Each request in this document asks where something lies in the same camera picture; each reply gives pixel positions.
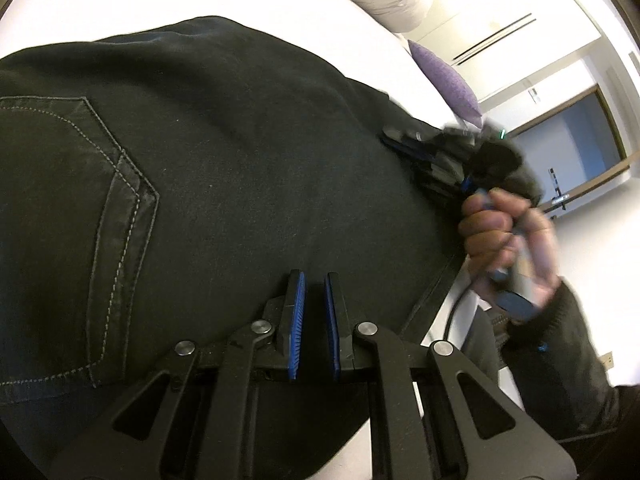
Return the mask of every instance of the black sleeve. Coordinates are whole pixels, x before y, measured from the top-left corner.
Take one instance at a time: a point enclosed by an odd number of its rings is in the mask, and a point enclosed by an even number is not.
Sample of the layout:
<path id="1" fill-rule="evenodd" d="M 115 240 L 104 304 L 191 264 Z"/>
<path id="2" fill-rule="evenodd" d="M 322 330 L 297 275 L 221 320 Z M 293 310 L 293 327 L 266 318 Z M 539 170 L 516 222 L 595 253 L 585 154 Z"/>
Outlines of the black sleeve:
<path id="1" fill-rule="evenodd" d="M 612 464 L 635 474 L 640 386 L 610 386 L 566 283 L 539 316 L 508 332 L 502 357 L 524 408 L 569 452 L 580 478 L 600 478 Z"/>

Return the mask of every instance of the contrast stitching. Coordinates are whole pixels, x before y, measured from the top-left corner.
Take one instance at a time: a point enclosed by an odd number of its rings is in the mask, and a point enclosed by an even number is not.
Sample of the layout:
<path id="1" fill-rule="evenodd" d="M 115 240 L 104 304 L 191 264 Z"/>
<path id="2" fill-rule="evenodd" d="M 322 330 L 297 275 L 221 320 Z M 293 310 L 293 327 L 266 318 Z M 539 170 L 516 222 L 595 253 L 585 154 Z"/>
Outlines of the contrast stitching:
<path id="1" fill-rule="evenodd" d="M 94 119 L 96 121 L 98 121 L 100 123 L 100 126 L 102 126 L 104 128 L 104 131 L 107 133 L 107 135 L 109 136 L 109 139 L 111 140 L 111 142 L 114 144 L 114 146 L 116 147 L 116 149 L 120 152 L 120 156 L 124 157 L 124 159 L 129 163 L 130 168 L 134 171 L 134 173 L 140 177 L 140 179 L 144 180 L 146 182 L 146 184 L 153 189 L 153 186 L 151 185 L 151 183 L 146 179 L 146 177 L 140 173 L 140 170 L 136 167 L 136 165 L 133 163 L 133 161 L 129 158 L 129 155 L 127 155 L 127 153 L 122 149 L 122 147 L 118 144 L 118 141 L 116 139 L 113 138 L 113 136 L 111 135 L 111 132 L 109 131 L 109 129 L 107 128 L 107 125 L 104 124 L 104 121 L 102 120 L 102 118 L 100 117 L 100 115 L 98 115 L 98 113 L 94 110 L 94 107 L 91 106 L 91 103 L 87 100 L 86 97 L 82 97 L 82 102 L 84 103 L 84 106 L 86 106 L 88 108 L 88 110 L 91 112 L 91 114 L 94 116 Z"/>
<path id="2" fill-rule="evenodd" d="M 116 162 L 116 166 L 120 167 L 120 162 L 122 161 L 122 155 L 118 158 L 118 161 Z M 107 213 L 107 207 L 110 203 L 110 199 L 111 199 L 111 193 L 113 191 L 113 187 L 114 184 L 116 183 L 116 179 L 118 178 L 118 176 L 116 175 L 116 173 L 113 173 L 113 177 L 111 179 L 111 183 L 109 184 L 109 190 L 107 192 L 107 196 L 104 199 L 104 205 L 102 206 L 102 213 L 100 215 L 100 220 L 98 221 L 98 230 L 95 236 L 95 252 L 94 252 L 94 261 L 91 265 L 91 277 L 89 278 L 89 294 L 93 295 L 93 291 L 94 291 L 94 278 L 95 278 L 95 267 L 98 264 L 98 256 L 100 254 L 100 240 L 102 238 L 101 236 L 101 231 L 102 231 L 102 226 L 104 223 L 104 216 Z M 91 301 L 91 297 L 88 298 L 88 304 L 87 304 L 87 310 L 86 310 L 86 316 L 89 316 L 89 301 Z M 89 359 L 89 356 L 91 355 L 91 341 L 89 341 L 89 337 L 87 337 L 86 339 L 86 355 L 87 355 L 87 360 Z M 88 369 L 89 371 L 89 379 L 91 380 L 91 386 L 93 386 L 94 388 L 97 388 L 97 384 L 95 383 L 95 378 L 94 378 L 94 371 L 91 370 L 91 368 Z"/>
<path id="3" fill-rule="evenodd" d="M 4 383 L 0 383 L 0 386 L 10 386 L 10 385 L 15 385 L 15 384 L 27 384 L 27 383 L 41 383 L 41 382 L 45 382 L 45 381 L 49 381 L 49 380 L 54 380 L 54 379 L 61 379 L 64 378 L 68 375 L 71 374 L 75 374 L 77 372 L 80 372 L 82 370 L 87 370 L 91 367 L 95 367 L 98 364 L 100 364 L 100 362 L 102 362 L 102 360 L 104 359 L 104 355 L 106 353 L 106 345 L 107 345 L 107 334 L 109 331 L 109 320 L 110 320 L 110 316 L 111 316 L 111 306 L 113 305 L 113 298 L 115 295 L 115 290 L 116 290 L 116 286 L 118 285 L 118 279 L 120 277 L 120 269 L 122 268 L 122 264 L 124 262 L 124 258 L 127 255 L 127 250 L 129 249 L 129 240 L 131 238 L 131 233 L 133 231 L 133 226 L 136 223 L 136 217 L 138 216 L 138 209 L 140 208 L 140 194 L 134 189 L 134 187 L 127 181 L 127 179 L 124 177 L 124 175 L 120 172 L 120 170 L 116 167 L 116 165 L 111 161 L 111 159 L 107 156 L 106 153 L 104 153 L 104 151 L 97 145 L 95 144 L 91 139 L 89 139 L 89 137 L 87 137 L 84 132 L 72 121 L 65 119 L 64 117 L 61 117 L 57 114 L 54 114 L 52 112 L 47 112 L 46 110 L 38 110 L 37 108 L 29 108 L 29 107 L 20 107 L 20 106 L 13 106 L 13 107 L 0 107 L 0 110 L 26 110 L 26 111 L 30 111 L 30 112 L 37 112 L 37 113 L 41 113 L 41 114 L 45 114 L 45 115 L 49 115 L 51 117 L 55 117 L 61 121 L 64 121 L 65 123 L 70 124 L 87 142 L 89 142 L 89 144 L 91 144 L 96 150 L 98 150 L 98 152 L 107 159 L 108 163 L 111 164 L 111 166 L 113 167 L 113 169 L 116 171 L 116 173 L 121 177 L 121 179 L 124 181 L 124 183 L 129 187 L 130 190 L 132 190 L 133 194 L 136 196 L 136 207 L 134 209 L 133 212 L 133 217 L 131 219 L 131 224 L 129 225 L 129 231 L 127 232 L 127 238 L 125 240 L 124 243 L 124 248 L 122 250 L 122 255 L 120 256 L 120 261 L 118 262 L 118 267 L 116 269 L 116 275 L 113 279 L 113 286 L 111 287 L 111 295 L 109 297 L 109 305 L 107 307 L 107 317 L 106 317 L 106 322 L 104 325 L 104 336 L 102 337 L 102 351 L 100 352 L 100 358 L 90 364 L 87 364 L 85 366 L 79 367 L 79 368 L 74 368 L 73 370 L 68 370 L 66 372 L 61 372 L 59 374 L 55 374 L 55 375 L 51 375 L 48 377 L 43 377 L 40 379 L 22 379 L 22 380 L 16 380 L 16 381 L 5 381 Z"/>
<path id="4" fill-rule="evenodd" d="M 136 265 L 135 265 L 135 269 L 136 269 L 136 275 L 133 278 L 133 282 L 131 283 L 131 293 L 129 296 L 129 304 L 127 305 L 128 307 L 128 312 L 129 315 L 127 316 L 127 327 L 125 329 L 125 336 L 124 336 L 124 348 L 122 350 L 122 354 L 123 354 L 123 358 L 124 358 L 124 362 L 122 363 L 122 367 L 124 368 L 126 366 L 126 359 L 127 359 L 127 353 L 129 351 L 129 329 L 131 326 L 131 313 L 133 311 L 133 299 L 134 299 L 134 295 L 136 292 L 136 287 L 138 285 L 138 278 L 140 277 L 140 269 L 142 268 L 142 261 L 145 259 L 145 254 L 146 254 L 146 248 L 148 247 L 149 244 L 149 240 L 151 239 L 151 233 L 153 231 L 154 228 L 154 224 L 156 223 L 156 213 L 158 212 L 158 201 L 160 200 L 160 196 L 158 195 L 158 192 L 154 189 L 154 187 L 151 185 L 151 183 L 144 177 L 141 176 L 143 181 L 146 182 L 146 184 L 148 185 L 148 187 L 151 189 L 153 196 L 154 196 L 154 210 L 151 213 L 151 218 L 149 220 L 149 225 L 146 228 L 146 237 L 145 237 L 145 241 L 144 244 L 142 245 L 142 250 L 140 251 L 140 253 L 138 254 L 138 259 L 136 261 Z"/>
<path id="5" fill-rule="evenodd" d="M 116 165 L 113 163 L 113 161 L 109 158 L 109 156 L 102 150 L 102 148 L 100 146 L 98 146 L 95 142 L 93 142 L 89 137 L 87 137 L 84 132 L 78 128 L 78 126 L 70 121 L 69 119 L 65 119 L 64 117 L 61 117 L 57 114 L 54 114 L 52 112 L 47 112 L 46 110 L 38 110 L 37 108 L 29 108 L 29 107 L 24 107 L 24 106 L 11 106 L 11 107 L 3 107 L 0 106 L 0 110 L 28 110 L 30 112 L 37 112 L 39 114 L 45 114 L 45 115 L 50 115 L 51 117 L 55 117 L 57 119 L 60 119 L 61 121 L 64 121 L 65 123 L 71 124 L 71 126 L 82 136 L 86 139 L 86 141 L 91 144 L 96 150 L 98 150 L 100 152 L 100 154 L 107 159 L 107 162 L 109 164 L 111 164 L 113 166 L 113 169 L 116 171 L 117 174 L 120 175 L 120 177 L 123 179 L 124 183 L 127 184 L 127 186 L 129 186 L 129 189 L 132 190 L 133 194 L 140 198 L 138 192 L 134 189 L 134 187 L 129 183 L 129 181 L 124 178 L 124 175 L 122 173 L 120 173 L 120 170 L 116 167 Z"/>
<path id="6" fill-rule="evenodd" d="M 491 324 L 495 326 L 502 323 L 503 321 L 508 321 L 508 320 L 509 318 L 506 317 L 504 314 L 499 314 L 497 317 L 492 319 Z"/>

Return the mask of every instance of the black jeans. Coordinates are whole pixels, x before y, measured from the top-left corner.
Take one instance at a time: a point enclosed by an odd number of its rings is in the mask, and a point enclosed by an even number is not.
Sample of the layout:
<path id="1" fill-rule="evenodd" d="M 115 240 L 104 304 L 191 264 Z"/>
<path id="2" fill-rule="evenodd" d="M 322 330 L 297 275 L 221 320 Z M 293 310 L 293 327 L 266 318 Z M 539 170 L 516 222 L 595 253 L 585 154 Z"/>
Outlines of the black jeans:
<path id="1" fill-rule="evenodd" d="M 462 244 L 379 142 L 389 121 L 429 128 L 224 18 L 0 60 L 0 415 L 40 466 L 177 341 L 255 319 L 292 268 L 312 284 L 306 362 L 330 270 L 371 320 L 421 339 Z M 357 388 L 273 393 L 289 395 L 264 478 L 310 474 L 365 416 Z"/>

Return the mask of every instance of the wall outlet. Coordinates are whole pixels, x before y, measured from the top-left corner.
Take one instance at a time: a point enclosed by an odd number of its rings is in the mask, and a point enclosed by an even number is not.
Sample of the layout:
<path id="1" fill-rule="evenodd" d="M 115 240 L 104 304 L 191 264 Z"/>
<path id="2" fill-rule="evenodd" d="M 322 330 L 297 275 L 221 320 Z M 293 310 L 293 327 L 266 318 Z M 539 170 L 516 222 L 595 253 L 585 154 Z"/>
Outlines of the wall outlet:
<path id="1" fill-rule="evenodd" d="M 613 368 L 613 352 L 608 352 L 599 357 L 600 362 L 604 365 L 605 370 L 611 370 Z"/>

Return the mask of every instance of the white wall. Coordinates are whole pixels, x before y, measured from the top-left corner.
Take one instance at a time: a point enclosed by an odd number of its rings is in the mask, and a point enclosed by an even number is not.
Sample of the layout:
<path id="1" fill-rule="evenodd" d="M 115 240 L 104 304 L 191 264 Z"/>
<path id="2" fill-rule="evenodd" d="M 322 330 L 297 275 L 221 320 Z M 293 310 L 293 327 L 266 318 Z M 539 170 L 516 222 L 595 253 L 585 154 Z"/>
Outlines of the white wall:
<path id="1" fill-rule="evenodd" d="M 640 382 L 640 180 L 556 222 L 560 269 L 577 291 L 599 355 L 612 351 L 613 384 Z"/>
<path id="2" fill-rule="evenodd" d="M 484 118 L 511 131 L 567 102 L 596 83 L 586 62 L 580 59 L 535 84 L 538 94 L 536 101 L 528 91 L 524 91 L 489 110 Z"/>
<path id="3" fill-rule="evenodd" d="M 640 123 L 640 74 L 633 65 L 629 53 L 634 52 L 640 56 L 638 46 L 634 43 L 624 21 L 610 0 L 575 1 L 603 35 L 605 41 L 598 42 L 602 55 L 595 60 L 600 76 L 598 77 L 597 74 L 594 76 L 602 81 L 609 68 L 612 68 L 616 73 L 620 85 L 620 90 L 617 91 L 618 95 L 607 95 L 606 97 L 607 100 L 613 97 L 617 101 L 615 108 L 625 106 L 630 108 L 635 119 L 635 124 L 631 125 L 632 131 L 630 132 L 633 136 L 632 145 L 637 149 L 640 140 L 638 129 Z"/>

